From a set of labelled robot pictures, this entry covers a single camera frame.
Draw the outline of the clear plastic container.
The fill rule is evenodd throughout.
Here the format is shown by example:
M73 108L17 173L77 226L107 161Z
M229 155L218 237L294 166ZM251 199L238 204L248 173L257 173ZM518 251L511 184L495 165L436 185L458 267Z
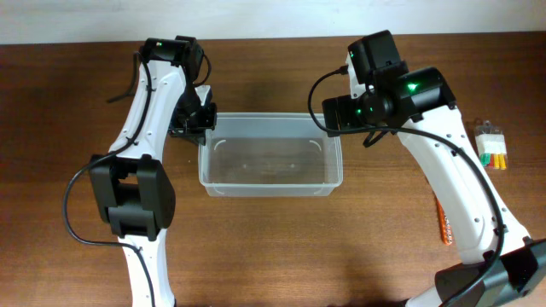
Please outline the clear plastic container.
M211 197L325 197L344 179L340 139L307 113L219 113L198 163Z

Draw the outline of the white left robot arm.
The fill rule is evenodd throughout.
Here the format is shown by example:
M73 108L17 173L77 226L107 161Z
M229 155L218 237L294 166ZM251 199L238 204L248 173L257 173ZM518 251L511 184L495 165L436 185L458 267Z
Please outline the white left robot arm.
M105 154L95 154L66 187L61 214L79 243L103 246L77 235L68 217L69 194L89 174L101 220L117 239L128 267L135 306L174 306L166 261L166 235L176 206L175 189L162 159L168 136L196 146L217 124L210 85L199 78L210 62L196 38L149 38L133 55L125 96L133 102L122 131Z

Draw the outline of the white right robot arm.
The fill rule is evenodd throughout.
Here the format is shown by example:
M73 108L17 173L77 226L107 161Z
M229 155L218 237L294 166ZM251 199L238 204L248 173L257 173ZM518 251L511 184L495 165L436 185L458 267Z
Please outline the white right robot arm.
M545 277L545 243L505 206L468 140L456 98L434 67L410 71L389 31L347 49L346 96L322 104L329 136L363 133L365 147L396 135L424 172L451 223L459 264L437 272L409 306L500 306Z

